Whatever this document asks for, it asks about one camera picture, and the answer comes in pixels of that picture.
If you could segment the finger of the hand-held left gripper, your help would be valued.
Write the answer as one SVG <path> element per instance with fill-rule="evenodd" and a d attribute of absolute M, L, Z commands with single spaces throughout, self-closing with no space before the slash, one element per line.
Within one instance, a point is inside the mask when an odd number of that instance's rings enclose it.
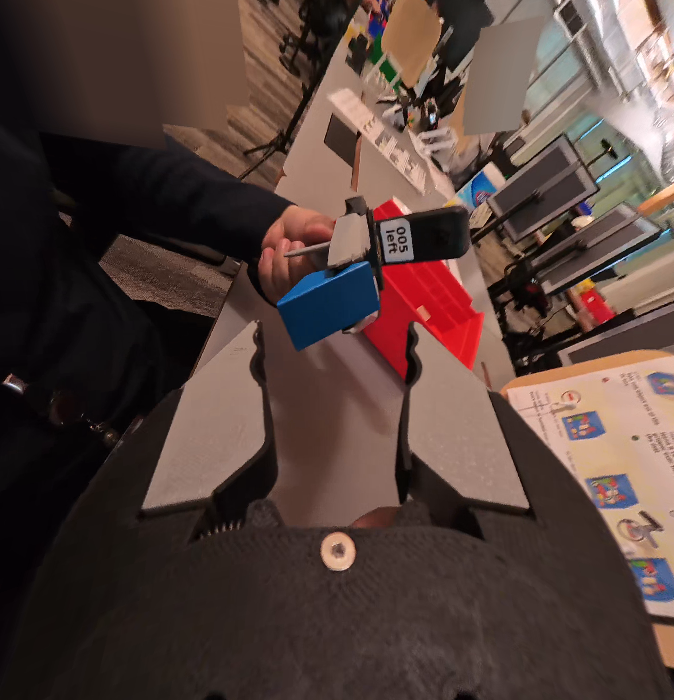
<path fill-rule="evenodd" d="M 345 335 L 355 335 L 357 333 L 362 332 L 365 328 L 370 326 L 372 323 L 374 323 L 380 316 L 380 310 L 376 310 L 372 312 L 371 314 L 367 315 L 363 319 L 357 321 L 353 325 L 349 326 L 348 328 L 342 329 L 342 333 Z"/>
<path fill-rule="evenodd" d="M 327 268 L 338 269 L 366 260 L 370 252 L 367 214 L 350 213 L 339 217 L 332 232 Z"/>

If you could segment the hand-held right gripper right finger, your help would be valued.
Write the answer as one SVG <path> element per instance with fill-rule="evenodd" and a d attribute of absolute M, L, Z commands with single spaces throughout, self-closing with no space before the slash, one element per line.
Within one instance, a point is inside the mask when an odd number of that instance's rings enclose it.
<path fill-rule="evenodd" d="M 399 501 L 419 501 L 430 512 L 528 511 L 485 384 L 420 323 L 408 327 L 405 357 L 396 442 Z"/>

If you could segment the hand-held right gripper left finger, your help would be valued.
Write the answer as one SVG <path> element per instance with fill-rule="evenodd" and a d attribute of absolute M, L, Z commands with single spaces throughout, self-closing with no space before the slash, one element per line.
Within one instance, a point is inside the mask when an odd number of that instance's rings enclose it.
<path fill-rule="evenodd" d="M 262 323 L 251 321 L 182 389 L 141 509 L 211 506 L 243 518 L 278 476 Z"/>

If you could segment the blue block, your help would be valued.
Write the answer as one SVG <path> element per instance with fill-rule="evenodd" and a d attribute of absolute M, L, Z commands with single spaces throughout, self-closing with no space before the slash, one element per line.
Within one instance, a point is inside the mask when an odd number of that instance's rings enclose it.
<path fill-rule="evenodd" d="M 377 317 L 380 305 L 373 269 L 362 261 L 307 275 L 277 302 L 277 310 L 293 347 L 302 351 Z"/>

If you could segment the person's left forearm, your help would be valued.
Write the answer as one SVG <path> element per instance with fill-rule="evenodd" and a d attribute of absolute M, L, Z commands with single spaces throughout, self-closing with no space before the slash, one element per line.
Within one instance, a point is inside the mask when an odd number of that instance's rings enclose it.
<path fill-rule="evenodd" d="M 245 183 L 170 136 L 166 149 L 94 141 L 89 174 L 119 232 L 206 246 L 243 261 L 257 292 L 262 243 L 291 203 Z"/>

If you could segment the person's left hand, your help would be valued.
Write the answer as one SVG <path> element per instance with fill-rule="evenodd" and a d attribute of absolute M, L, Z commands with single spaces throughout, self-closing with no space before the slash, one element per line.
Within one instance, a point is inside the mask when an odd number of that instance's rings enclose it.
<path fill-rule="evenodd" d="M 328 243 L 335 220 L 311 209 L 289 206 L 270 226 L 261 245 L 256 274 L 258 288 L 276 305 L 303 278 L 316 272 L 310 255 L 287 258 L 289 252 Z"/>

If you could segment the red plastic bin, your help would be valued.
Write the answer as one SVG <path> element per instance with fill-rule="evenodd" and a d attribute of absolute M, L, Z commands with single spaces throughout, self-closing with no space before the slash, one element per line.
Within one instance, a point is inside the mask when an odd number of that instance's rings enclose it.
<path fill-rule="evenodd" d="M 375 210 L 377 221 L 405 213 L 392 198 Z M 405 379 L 408 360 L 408 328 L 421 323 L 469 370 L 478 354 L 484 314 L 472 306 L 471 296 L 445 261 L 386 266 L 385 287 L 380 292 L 380 316 L 364 330 L 380 355 Z"/>

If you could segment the blue white wipes container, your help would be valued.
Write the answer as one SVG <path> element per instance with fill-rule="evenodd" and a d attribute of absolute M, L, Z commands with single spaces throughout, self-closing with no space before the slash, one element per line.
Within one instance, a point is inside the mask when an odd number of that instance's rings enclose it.
<path fill-rule="evenodd" d="M 472 212 L 505 184 L 503 173 L 494 163 L 489 162 L 456 191 L 455 200 Z"/>

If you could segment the white paper strip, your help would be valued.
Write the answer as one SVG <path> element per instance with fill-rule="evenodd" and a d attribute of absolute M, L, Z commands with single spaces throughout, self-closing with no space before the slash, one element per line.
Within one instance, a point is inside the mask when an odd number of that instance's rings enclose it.
<path fill-rule="evenodd" d="M 420 195 L 427 194 L 424 166 L 354 92 L 344 88 L 330 94 L 328 99 Z"/>

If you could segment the black tablet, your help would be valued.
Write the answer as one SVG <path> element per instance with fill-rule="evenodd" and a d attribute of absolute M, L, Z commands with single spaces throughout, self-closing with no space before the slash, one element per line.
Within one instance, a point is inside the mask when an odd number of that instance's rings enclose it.
<path fill-rule="evenodd" d="M 332 113 L 324 136 L 325 146 L 337 155 L 350 168 L 357 158 L 357 146 L 361 133 Z"/>

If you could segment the grey screen on stand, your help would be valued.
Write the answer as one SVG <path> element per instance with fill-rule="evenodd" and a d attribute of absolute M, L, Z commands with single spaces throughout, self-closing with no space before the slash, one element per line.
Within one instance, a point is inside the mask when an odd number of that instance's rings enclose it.
<path fill-rule="evenodd" d="M 674 355 L 674 302 L 576 342 L 560 350 L 558 357 L 561 365 L 569 366 L 639 350 Z"/>
<path fill-rule="evenodd" d="M 531 262 L 546 295 L 567 291 L 659 239 L 664 229 L 621 203 Z"/>
<path fill-rule="evenodd" d="M 568 135 L 560 134 L 525 163 L 487 203 L 500 234 L 513 243 L 594 197 L 599 185 Z"/>

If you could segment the black tripod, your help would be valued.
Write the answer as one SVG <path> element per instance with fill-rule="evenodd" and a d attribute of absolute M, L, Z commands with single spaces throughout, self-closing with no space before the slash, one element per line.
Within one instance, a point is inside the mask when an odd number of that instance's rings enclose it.
<path fill-rule="evenodd" d="M 242 155 L 245 158 L 258 153 L 260 153 L 261 156 L 256 162 L 249 165 L 238 176 L 239 180 L 245 180 L 245 178 L 247 178 L 250 174 L 253 174 L 261 165 L 270 160 L 273 155 L 277 153 L 284 156 L 289 154 L 290 147 L 293 143 L 294 133 L 296 132 L 297 127 L 321 82 L 322 79 L 317 78 L 316 80 L 312 81 L 308 87 L 303 87 L 303 96 L 293 115 L 291 116 L 287 127 L 280 129 L 270 141 L 252 148 L 248 148 L 242 152 Z"/>

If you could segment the red box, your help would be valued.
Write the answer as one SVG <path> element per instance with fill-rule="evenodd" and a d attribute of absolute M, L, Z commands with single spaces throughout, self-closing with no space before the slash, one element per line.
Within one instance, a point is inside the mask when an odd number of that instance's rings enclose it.
<path fill-rule="evenodd" d="M 583 307 L 597 326 L 607 323 L 615 318 L 616 313 L 601 294 L 600 290 L 591 281 L 578 285 L 577 292 Z"/>

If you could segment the person's dark clothing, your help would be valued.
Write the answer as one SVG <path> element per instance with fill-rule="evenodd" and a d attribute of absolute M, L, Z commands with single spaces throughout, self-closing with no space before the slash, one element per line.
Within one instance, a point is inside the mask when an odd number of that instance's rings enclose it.
<path fill-rule="evenodd" d="M 209 317 L 131 299 L 100 265 L 120 234 L 94 141 L 0 125 L 0 608 L 122 433 L 191 372 Z"/>

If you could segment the black office chair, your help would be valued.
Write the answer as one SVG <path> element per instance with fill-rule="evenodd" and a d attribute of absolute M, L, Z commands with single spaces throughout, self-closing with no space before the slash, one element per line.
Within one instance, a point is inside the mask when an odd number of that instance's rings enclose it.
<path fill-rule="evenodd" d="M 286 32 L 280 42 L 280 64 L 294 76 L 300 75 L 297 57 L 303 53 L 315 74 L 340 40 L 357 10 L 358 1 L 302 1 L 298 17 L 299 34 Z"/>

